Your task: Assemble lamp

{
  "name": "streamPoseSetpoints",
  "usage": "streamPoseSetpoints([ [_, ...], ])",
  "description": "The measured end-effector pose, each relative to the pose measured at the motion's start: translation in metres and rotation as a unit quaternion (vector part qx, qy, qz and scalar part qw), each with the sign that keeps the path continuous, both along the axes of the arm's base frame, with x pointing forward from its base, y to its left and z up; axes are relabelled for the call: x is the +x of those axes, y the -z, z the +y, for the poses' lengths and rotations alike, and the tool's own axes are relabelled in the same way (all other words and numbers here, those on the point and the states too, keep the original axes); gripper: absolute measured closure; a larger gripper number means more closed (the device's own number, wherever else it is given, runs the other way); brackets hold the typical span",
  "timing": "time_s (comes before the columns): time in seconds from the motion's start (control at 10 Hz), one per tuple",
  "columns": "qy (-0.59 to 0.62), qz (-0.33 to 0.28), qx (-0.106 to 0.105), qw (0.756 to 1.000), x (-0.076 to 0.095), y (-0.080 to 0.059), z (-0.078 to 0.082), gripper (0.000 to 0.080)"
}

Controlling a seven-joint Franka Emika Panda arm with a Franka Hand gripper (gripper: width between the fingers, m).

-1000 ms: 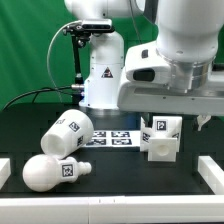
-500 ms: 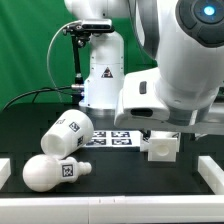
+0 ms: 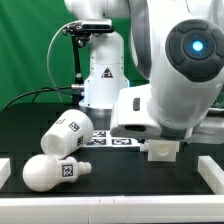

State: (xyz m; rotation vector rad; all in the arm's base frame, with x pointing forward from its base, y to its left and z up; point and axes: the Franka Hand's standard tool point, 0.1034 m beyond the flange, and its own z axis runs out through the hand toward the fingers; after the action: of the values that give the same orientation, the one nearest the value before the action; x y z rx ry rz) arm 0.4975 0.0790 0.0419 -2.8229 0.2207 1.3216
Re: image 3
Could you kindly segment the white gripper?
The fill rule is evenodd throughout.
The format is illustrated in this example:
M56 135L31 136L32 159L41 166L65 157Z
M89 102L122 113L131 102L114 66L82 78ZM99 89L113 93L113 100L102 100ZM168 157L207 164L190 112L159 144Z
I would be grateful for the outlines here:
M149 84L125 88L119 93L111 114L110 133L113 137L138 140L170 140L188 143L223 144L224 111L193 108L188 96L158 108Z

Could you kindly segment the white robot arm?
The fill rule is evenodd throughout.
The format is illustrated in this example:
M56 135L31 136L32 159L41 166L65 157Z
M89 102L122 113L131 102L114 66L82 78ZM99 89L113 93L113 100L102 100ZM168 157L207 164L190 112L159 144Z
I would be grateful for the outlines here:
M110 133L224 143L209 109L224 87L224 30L211 0L64 0L91 36L82 106L111 110Z

